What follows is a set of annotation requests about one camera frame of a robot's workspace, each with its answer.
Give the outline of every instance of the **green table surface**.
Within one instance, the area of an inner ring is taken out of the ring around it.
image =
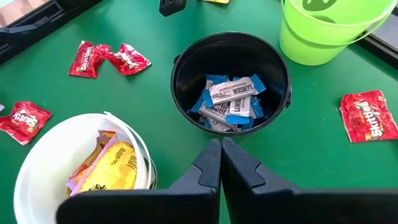
[[[158,188],[169,187],[209,139],[217,137],[196,128],[174,105],[174,57],[202,37],[229,30],[257,35],[280,51],[277,0],[232,0],[228,6],[188,1],[184,11],[170,17],[158,10],[159,0],[104,0],[0,66],[0,103],[6,106],[2,116],[22,100],[53,113],[28,146],[0,133],[0,223],[16,222],[14,184],[29,150],[56,124],[78,114],[110,111],[130,124],[157,165]],[[121,43],[132,44],[153,65],[124,77],[105,62],[97,80],[70,77],[67,72],[81,40],[108,44],[114,51]],[[303,188],[398,187],[398,142],[350,144],[338,109],[344,94],[382,90],[398,120],[397,71],[355,45],[319,67],[286,62],[292,105],[266,128],[234,140]],[[223,195],[220,223],[229,223]]]

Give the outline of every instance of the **yellow candy wrapper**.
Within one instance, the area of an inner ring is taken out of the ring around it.
[[[67,197],[71,194],[72,190],[76,187],[77,183],[84,176],[88,168],[94,163],[95,159],[101,153],[105,145],[109,140],[116,136],[114,131],[98,131],[99,137],[97,138],[97,145],[94,151],[86,158],[86,160],[75,170],[72,175],[68,178],[67,187],[65,193]]]
[[[113,137],[86,171],[70,196],[89,190],[133,189],[137,176],[134,148]]]
[[[223,3],[223,4],[228,4],[229,0],[204,0],[208,2],[215,2],[215,3]]]

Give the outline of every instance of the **white bucket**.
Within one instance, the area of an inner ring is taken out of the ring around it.
[[[154,189],[157,172],[142,138],[110,113],[83,114],[67,119],[47,132],[30,150],[19,171],[14,190],[18,224],[51,224],[66,199],[70,174],[93,152],[98,130],[116,131],[118,139],[136,149],[134,189]]]

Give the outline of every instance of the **black bucket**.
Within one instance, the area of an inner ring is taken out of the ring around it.
[[[292,84],[285,62],[273,46],[253,35],[225,32],[205,37],[176,57],[174,64],[174,103],[192,124],[210,133],[236,136],[260,130],[290,105]],[[206,128],[198,122],[199,114],[189,112],[205,87],[206,74],[250,77],[254,73],[267,87],[257,95],[266,117],[256,119],[251,129],[222,133]]]

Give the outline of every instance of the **green plastic bucket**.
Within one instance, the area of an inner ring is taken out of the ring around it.
[[[398,0],[282,0],[280,47],[291,60],[321,65],[375,31]],[[374,28],[357,38],[367,28]]]

